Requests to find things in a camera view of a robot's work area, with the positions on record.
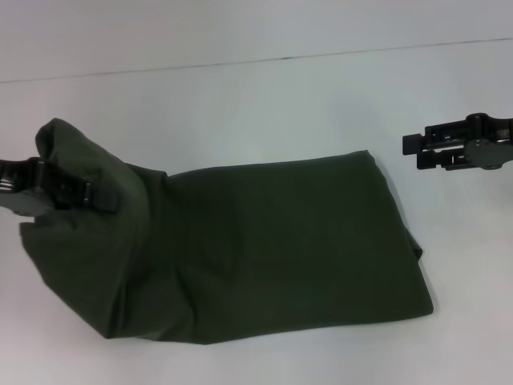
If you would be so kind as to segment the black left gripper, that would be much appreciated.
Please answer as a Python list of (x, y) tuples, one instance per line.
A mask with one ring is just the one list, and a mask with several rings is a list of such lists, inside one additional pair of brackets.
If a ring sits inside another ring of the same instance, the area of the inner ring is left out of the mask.
[(21, 217), (37, 217), (55, 207), (116, 213), (119, 194), (39, 158), (2, 160), (1, 207)]

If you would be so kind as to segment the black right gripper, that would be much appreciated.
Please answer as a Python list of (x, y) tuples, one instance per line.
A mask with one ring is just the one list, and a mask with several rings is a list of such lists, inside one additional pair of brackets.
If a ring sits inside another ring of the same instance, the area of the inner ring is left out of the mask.
[(402, 137), (402, 154), (416, 156), (418, 170), (496, 170), (512, 162), (512, 118), (469, 115), (466, 122), (425, 127), (424, 134)]

